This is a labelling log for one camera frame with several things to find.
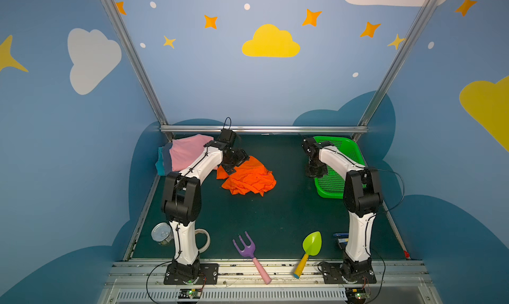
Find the green plastic basket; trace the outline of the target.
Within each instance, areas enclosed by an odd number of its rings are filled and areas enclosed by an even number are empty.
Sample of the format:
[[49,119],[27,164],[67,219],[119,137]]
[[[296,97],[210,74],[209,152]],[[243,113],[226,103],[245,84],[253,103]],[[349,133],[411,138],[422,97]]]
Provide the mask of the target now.
[[[320,143],[331,142],[352,161],[359,165],[366,165],[357,143],[353,140],[336,136],[315,136],[314,139]],[[327,171],[327,175],[314,179],[318,195],[327,199],[343,199],[345,180],[331,167],[327,167]]]

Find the orange t shirt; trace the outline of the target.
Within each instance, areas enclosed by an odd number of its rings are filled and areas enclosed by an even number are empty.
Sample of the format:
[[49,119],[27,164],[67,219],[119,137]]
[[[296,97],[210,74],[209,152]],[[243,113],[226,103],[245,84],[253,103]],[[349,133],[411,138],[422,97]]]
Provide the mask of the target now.
[[216,178],[225,180],[221,187],[229,190],[232,195],[246,195],[252,192],[263,197],[277,184],[273,173],[253,156],[236,167],[231,175],[222,166],[218,167]]

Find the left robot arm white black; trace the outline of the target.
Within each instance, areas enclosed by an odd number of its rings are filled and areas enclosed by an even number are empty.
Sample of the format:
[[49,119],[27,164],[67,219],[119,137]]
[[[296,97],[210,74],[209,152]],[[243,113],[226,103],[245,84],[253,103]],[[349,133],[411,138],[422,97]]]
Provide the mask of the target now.
[[186,168],[165,178],[162,212],[166,215],[175,241],[174,260],[190,266],[199,258],[195,223],[201,211],[201,185],[218,167],[234,174],[249,159],[244,150],[235,148],[237,133],[222,129],[218,138],[204,145],[200,155]]

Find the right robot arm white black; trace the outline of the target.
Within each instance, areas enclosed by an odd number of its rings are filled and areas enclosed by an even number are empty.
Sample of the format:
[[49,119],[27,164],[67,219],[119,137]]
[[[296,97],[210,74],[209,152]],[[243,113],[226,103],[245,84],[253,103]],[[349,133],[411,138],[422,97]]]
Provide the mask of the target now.
[[345,182],[343,203],[349,212],[349,241],[344,261],[352,265],[370,262],[372,225],[384,200],[379,172],[353,161],[331,142],[305,138],[302,147],[308,156],[307,177],[322,178],[331,168]]

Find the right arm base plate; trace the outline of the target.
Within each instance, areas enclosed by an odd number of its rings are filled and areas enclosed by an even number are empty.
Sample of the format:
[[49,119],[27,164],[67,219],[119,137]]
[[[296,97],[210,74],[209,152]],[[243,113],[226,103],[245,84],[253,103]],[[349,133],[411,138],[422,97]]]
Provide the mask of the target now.
[[372,269],[356,270],[348,263],[320,262],[317,269],[323,276],[325,284],[376,284]]

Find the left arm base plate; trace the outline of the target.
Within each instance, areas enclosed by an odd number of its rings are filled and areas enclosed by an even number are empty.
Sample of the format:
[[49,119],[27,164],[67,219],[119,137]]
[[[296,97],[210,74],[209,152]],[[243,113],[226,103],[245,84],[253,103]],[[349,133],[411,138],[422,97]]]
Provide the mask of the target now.
[[166,269],[164,285],[216,285],[219,276],[219,264],[204,263],[197,266],[171,264]]

